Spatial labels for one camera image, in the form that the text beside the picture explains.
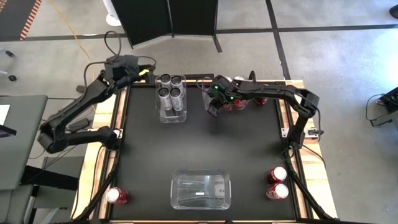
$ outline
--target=metal bracket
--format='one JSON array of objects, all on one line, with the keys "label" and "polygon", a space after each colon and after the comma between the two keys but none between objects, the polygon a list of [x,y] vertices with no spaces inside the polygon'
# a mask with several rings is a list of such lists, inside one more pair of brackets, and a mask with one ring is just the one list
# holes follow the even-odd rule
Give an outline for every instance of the metal bracket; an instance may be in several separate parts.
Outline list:
[{"label": "metal bracket", "polygon": [[[289,132],[289,128],[281,128],[280,132],[282,133],[282,137],[286,138],[287,133]],[[309,139],[317,139],[319,137],[318,130],[315,127],[310,129],[304,129],[305,138]]]}]

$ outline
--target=gray floor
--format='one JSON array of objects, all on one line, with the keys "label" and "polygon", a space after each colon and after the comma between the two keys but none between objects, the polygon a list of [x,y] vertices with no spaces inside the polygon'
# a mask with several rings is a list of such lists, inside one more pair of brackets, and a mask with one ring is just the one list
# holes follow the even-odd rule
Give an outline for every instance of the gray floor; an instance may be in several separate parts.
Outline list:
[{"label": "gray floor", "polygon": [[[77,34],[113,29],[104,22],[106,11],[101,1],[55,3]],[[272,3],[279,27],[398,24],[388,14],[396,0]],[[219,29],[271,26],[265,1],[247,0],[241,4],[220,0],[218,15]],[[46,35],[70,33],[52,6],[43,1],[29,36]],[[291,77],[304,80],[306,87],[321,98],[325,135],[320,144],[339,217],[357,222],[396,223],[398,131],[390,124],[372,128],[364,118],[364,110],[371,95],[398,85],[398,29],[289,32],[280,36]],[[272,33],[223,34],[218,39],[223,48],[221,54],[211,38],[194,36],[159,37],[134,46],[134,50],[123,39],[122,53],[156,58],[157,74],[215,73],[234,77],[255,70],[261,79],[283,79]],[[110,42],[116,48],[116,40]],[[92,62],[111,55],[100,39],[82,40],[81,44]],[[83,83],[88,59],[74,40],[0,42],[0,47],[17,55],[14,61],[0,56],[0,68],[7,68],[18,77],[15,83],[2,77],[0,95],[78,97],[75,87]],[[101,68],[92,67],[89,80]],[[68,101],[50,100],[44,118],[67,104]],[[371,117],[384,113],[374,104],[369,112]],[[35,144],[31,157],[41,152],[42,148]],[[68,156],[82,155],[84,146]],[[29,161],[33,166],[41,163],[42,157]]]}]

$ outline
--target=wooden table frame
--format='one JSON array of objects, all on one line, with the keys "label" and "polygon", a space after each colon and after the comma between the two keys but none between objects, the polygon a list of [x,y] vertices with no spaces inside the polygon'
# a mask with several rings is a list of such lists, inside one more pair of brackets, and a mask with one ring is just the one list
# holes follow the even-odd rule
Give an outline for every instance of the wooden table frame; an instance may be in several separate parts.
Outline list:
[{"label": "wooden table frame", "polygon": [[[297,88],[304,88],[304,84],[302,80],[261,80],[259,82],[285,82],[286,85],[293,85]],[[102,126],[114,126],[114,128],[122,129],[122,117],[127,109],[128,105],[128,93],[127,89],[124,89],[120,92],[118,96],[112,96],[110,99],[97,104],[96,113],[93,121],[93,128],[100,128]],[[293,119],[293,122],[297,120],[298,114],[292,108],[287,108],[285,106],[284,100],[279,100],[280,112],[283,117],[283,126],[289,127],[289,116]],[[116,119],[113,120],[113,114],[117,113]],[[306,128],[314,127],[313,119],[309,119],[306,125]],[[321,155],[321,150],[319,143],[316,140],[306,139],[304,140],[304,144],[312,149],[313,151],[319,153]],[[107,164],[105,162],[105,156],[108,156]],[[104,177],[107,175],[113,165],[115,158],[115,152],[106,152],[104,147],[101,147],[101,143],[94,142],[90,143],[87,146],[85,160],[83,163],[83,168],[81,170],[80,182],[79,182],[79,199],[76,208],[75,216],[72,218],[76,218],[83,211],[83,209],[88,205],[91,198],[98,190],[98,186],[101,180],[101,176]],[[319,203],[320,206],[332,217],[337,217],[335,204],[333,202],[333,197],[331,194],[328,177],[326,174],[326,169],[323,165],[323,162],[320,158],[314,155],[309,150],[303,148],[300,150],[299,158],[293,156],[292,164],[296,172],[298,172],[297,162],[300,161],[302,163],[302,168],[305,176],[305,180],[307,183],[307,188],[315,198],[315,200]],[[298,206],[300,210],[300,214],[302,218],[307,218],[307,210],[304,202],[303,195],[299,188],[295,185]],[[108,207],[108,203],[104,196],[100,201],[100,206],[98,210],[99,218],[106,218],[106,210]],[[133,220],[118,220],[112,221],[114,223],[132,223],[137,222]],[[140,221],[140,222],[177,222],[177,221]]]}]

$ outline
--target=wooden plank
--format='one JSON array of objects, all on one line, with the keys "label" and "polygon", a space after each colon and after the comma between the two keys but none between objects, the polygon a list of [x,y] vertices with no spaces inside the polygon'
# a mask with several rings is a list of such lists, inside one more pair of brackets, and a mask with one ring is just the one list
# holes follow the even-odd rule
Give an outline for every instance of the wooden plank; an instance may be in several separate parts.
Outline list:
[{"label": "wooden plank", "polygon": [[[113,95],[106,101],[98,103],[96,105],[96,112],[93,120],[93,128],[100,128],[102,126],[110,125],[110,122],[112,120],[112,112],[115,100],[116,100],[116,95]],[[81,170],[80,179],[79,179],[79,188],[78,188],[79,198],[77,200],[77,194],[76,194],[72,211],[74,211],[77,202],[78,204],[76,207],[75,215],[72,217],[71,214],[71,218],[76,218],[82,213],[85,207],[89,204],[91,196],[94,196],[97,191],[100,182],[101,171],[105,155],[104,147],[100,148],[100,146],[101,143],[99,142],[93,142],[87,145],[85,159],[83,162],[83,168]],[[98,162],[97,166],[95,167],[97,154],[98,154]]]},{"label": "wooden plank", "polygon": [[[115,128],[122,128],[122,116],[123,116],[123,111],[124,111],[124,102],[126,100],[126,93],[127,89],[125,88],[122,90],[121,95],[120,95],[120,101],[119,101],[119,108],[118,108],[118,115],[116,118],[116,123],[115,123]],[[106,170],[106,175],[108,175],[111,172],[113,162],[114,162],[114,157],[116,155],[116,152],[110,152],[109,154],[109,160],[108,160],[108,168]],[[102,196],[102,199],[100,201],[100,206],[99,206],[99,218],[105,218],[106,216],[106,207],[108,206],[108,201],[105,198],[105,194]]]},{"label": "wooden plank", "polygon": [[[260,80],[260,82],[284,82],[285,80]],[[195,82],[195,80],[187,80],[189,83]],[[289,80],[286,81],[287,85],[293,85],[296,86],[297,88],[304,88],[304,84],[302,80]],[[124,106],[124,100],[126,96],[126,90],[123,90],[122,95],[121,95],[121,101],[119,104],[118,108],[118,116],[116,120],[116,127],[120,128],[121,127],[121,118],[123,114],[123,106]],[[110,125],[111,118],[112,118],[112,113],[113,113],[113,107],[114,107],[114,99],[113,103],[110,102],[109,100],[98,104],[97,105],[97,110],[96,110],[96,115],[95,115],[95,120],[93,127],[99,128],[104,125]],[[282,117],[284,118],[284,126],[288,127],[288,121],[287,121],[287,114],[286,114],[286,109],[284,102],[280,100],[280,110],[282,112]],[[294,122],[297,120],[298,114],[295,112],[293,109],[292,111],[292,117]],[[307,123],[307,128],[312,128],[314,127],[313,120],[310,119]],[[317,141],[314,140],[305,140],[305,145],[308,146],[310,149],[313,149],[315,152],[319,153],[321,155],[320,147]],[[85,164],[83,165],[83,170],[81,173],[81,183],[79,184],[79,189],[80,190],[80,195],[79,195],[79,203],[78,203],[78,210],[76,211],[76,214],[79,214],[82,211],[82,208],[86,206],[86,204],[90,201],[90,193],[88,192],[88,188],[90,188],[91,191],[91,185],[93,183],[93,171],[94,169],[96,170],[96,178],[95,178],[95,192],[96,188],[98,187],[98,177],[100,176],[100,173],[102,171],[102,162],[103,158],[101,158],[98,161],[97,167],[94,168],[94,163],[96,159],[96,153],[98,152],[98,148],[95,149],[95,145],[89,144],[88,150],[86,152],[86,157],[85,157]],[[307,180],[307,187],[311,194],[314,196],[314,198],[317,200],[317,202],[323,207],[323,209],[331,216],[337,217],[336,215],[336,209],[335,209],[335,204],[333,202],[333,197],[331,195],[331,190],[329,187],[329,182],[328,182],[328,177],[326,174],[326,170],[323,166],[322,161],[312,152],[310,152],[307,149],[302,149],[301,151],[301,159],[303,162],[303,169],[305,173],[305,177]],[[114,158],[114,153],[111,153],[110,159],[109,159],[109,166],[107,168],[107,173],[112,168],[113,165],[113,158]],[[297,171],[297,167],[295,165],[295,157],[292,158],[292,162],[294,164],[294,169]],[[301,194],[300,189],[296,186],[296,192],[297,192],[297,198],[298,198],[298,203],[300,207],[300,213],[302,217],[306,217],[306,212],[305,212],[305,205],[304,205],[304,199]],[[102,198],[101,201],[101,206],[100,206],[100,211],[99,211],[99,217],[104,218],[106,216],[106,207],[107,207],[107,202],[105,198]],[[137,221],[115,221],[118,223],[131,223],[131,222],[137,222]]]}]

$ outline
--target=black table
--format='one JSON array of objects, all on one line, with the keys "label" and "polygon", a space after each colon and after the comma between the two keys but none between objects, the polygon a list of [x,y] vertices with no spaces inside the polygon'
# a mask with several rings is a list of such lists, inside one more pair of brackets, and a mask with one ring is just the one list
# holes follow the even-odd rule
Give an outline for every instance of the black table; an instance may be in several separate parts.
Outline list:
[{"label": "black table", "polygon": [[[265,171],[285,166],[280,153],[279,115],[274,100],[212,118],[201,91],[189,87],[184,123],[162,124],[154,113],[155,90],[130,91],[119,171],[114,183],[132,195],[111,207],[111,220],[294,220],[292,197],[270,201]],[[170,183],[175,169],[224,169],[231,177],[227,210],[174,210]]]}]

